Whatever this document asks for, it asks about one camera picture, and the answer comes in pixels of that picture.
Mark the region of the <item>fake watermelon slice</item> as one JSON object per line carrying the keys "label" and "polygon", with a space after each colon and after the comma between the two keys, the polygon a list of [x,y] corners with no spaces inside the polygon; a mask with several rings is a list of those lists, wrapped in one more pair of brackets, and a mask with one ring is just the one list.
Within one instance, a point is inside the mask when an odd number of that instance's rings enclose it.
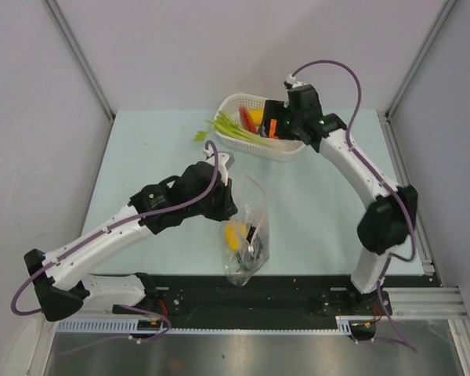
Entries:
{"label": "fake watermelon slice", "polygon": [[258,133],[258,128],[250,115],[249,110],[245,106],[240,106],[239,107],[239,116],[240,116],[240,123],[246,129],[247,131],[257,134]]}

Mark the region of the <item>yellow fake lemon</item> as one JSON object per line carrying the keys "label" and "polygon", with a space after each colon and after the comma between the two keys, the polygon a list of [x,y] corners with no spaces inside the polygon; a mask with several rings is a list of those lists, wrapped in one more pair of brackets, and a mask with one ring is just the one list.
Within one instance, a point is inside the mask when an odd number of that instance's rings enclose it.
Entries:
{"label": "yellow fake lemon", "polygon": [[259,127],[262,124],[264,110],[263,109],[254,109],[254,110],[249,110],[248,113],[249,113],[252,121],[254,122],[254,124]]}

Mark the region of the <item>orange fake orange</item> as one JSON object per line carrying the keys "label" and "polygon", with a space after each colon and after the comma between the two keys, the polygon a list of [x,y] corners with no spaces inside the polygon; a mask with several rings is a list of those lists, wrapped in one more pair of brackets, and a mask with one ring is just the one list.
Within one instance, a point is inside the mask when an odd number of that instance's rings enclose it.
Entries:
{"label": "orange fake orange", "polygon": [[278,135],[276,134],[276,130],[277,130],[277,119],[271,119],[269,123],[268,137],[271,139],[279,139]]}

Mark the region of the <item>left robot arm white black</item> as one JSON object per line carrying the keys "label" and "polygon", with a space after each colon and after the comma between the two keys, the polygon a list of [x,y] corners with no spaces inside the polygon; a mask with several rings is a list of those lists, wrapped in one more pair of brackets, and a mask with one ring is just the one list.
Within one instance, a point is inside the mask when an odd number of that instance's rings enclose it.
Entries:
{"label": "left robot arm white black", "polygon": [[93,270],[117,252],[202,216],[224,222],[237,213],[228,170],[230,153],[210,156],[158,184],[147,185],[99,228],[55,251],[24,256],[40,311],[50,322],[79,311],[148,313],[159,307],[153,280],[145,273],[109,277]]}

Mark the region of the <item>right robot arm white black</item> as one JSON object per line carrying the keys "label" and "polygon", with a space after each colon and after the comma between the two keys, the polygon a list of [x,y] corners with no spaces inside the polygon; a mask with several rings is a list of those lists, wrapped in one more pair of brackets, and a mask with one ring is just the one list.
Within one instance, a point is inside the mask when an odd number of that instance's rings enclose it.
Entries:
{"label": "right robot arm white black", "polygon": [[350,277],[355,289],[347,292],[345,304],[352,313],[364,314],[374,304],[372,293],[382,285],[390,259],[414,260],[414,252],[403,257],[396,249],[414,240],[418,192],[381,172],[353,141],[347,124],[337,114],[324,114],[312,85],[288,89],[285,101],[266,100],[260,129],[267,139],[311,146],[359,196],[365,207],[356,228],[362,251]]}

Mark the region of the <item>fake green lettuce leaf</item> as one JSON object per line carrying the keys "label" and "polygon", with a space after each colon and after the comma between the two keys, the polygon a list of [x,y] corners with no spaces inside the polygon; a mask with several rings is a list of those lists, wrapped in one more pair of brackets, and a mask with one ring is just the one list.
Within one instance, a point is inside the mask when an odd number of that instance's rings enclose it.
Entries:
{"label": "fake green lettuce leaf", "polygon": [[259,146],[267,146],[277,150],[285,149],[285,145],[281,141],[270,140],[248,131],[247,129],[238,125],[238,123],[236,123],[231,117],[222,111],[215,117],[214,120],[207,120],[207,123],[210,124],[210,129],[207,131],[197,132],[193,138],[195,142],[205,141],[209,133],[219,132],[224,136],[237,139],[238,141],[244,141]]}

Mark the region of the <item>clear zip top bag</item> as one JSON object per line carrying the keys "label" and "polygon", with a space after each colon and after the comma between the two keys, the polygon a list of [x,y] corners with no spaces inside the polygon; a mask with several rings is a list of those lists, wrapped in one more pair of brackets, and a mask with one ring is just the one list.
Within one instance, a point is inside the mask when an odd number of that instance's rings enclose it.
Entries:
{"label": "clear zip top bag", "polygon": [[235,186],[238,212],[221,226],[222,262],[226,279],[243,287],[269,260],[269,214],[266,192],[251,176]]}

